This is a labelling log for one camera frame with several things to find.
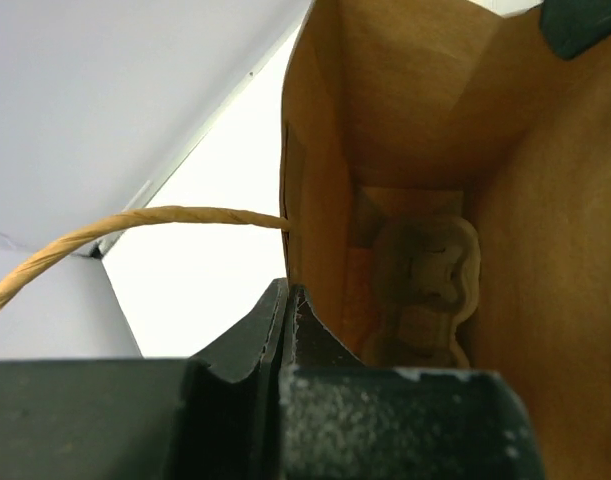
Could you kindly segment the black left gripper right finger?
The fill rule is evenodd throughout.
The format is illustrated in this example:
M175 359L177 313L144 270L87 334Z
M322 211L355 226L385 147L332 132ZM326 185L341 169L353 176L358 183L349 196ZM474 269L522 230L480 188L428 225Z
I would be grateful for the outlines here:
M541 479L529 416L489 371L364 365L294 287L279 376L286 479Z

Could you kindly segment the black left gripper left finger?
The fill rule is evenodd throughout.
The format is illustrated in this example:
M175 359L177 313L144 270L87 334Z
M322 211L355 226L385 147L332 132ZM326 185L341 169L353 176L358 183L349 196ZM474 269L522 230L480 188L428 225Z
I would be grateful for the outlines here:
M0 362L0 479L274 479L288 300L197 354Z

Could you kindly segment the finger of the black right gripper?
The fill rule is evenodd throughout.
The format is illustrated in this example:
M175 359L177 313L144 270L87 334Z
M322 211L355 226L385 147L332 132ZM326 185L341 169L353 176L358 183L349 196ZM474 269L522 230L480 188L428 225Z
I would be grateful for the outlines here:
M611 0L544 0L539 28L558 58L572 60L611 35Z

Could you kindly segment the brown paper bag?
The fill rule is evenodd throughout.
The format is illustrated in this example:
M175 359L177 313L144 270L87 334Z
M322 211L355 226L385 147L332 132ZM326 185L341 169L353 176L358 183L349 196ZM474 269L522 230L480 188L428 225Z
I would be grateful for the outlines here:
M393 218L460 216L481 250L479 304L456 333L470 366L430 369L499 374L529 416L541 479L611 479L611 35L560 59L542 3L314 2L284 80L279 217L154 207L103 219L17 267L0 311L105 234L255 225L282 232L288 300L305 288L364 365L419 367L362 360L379 327L374 242Z

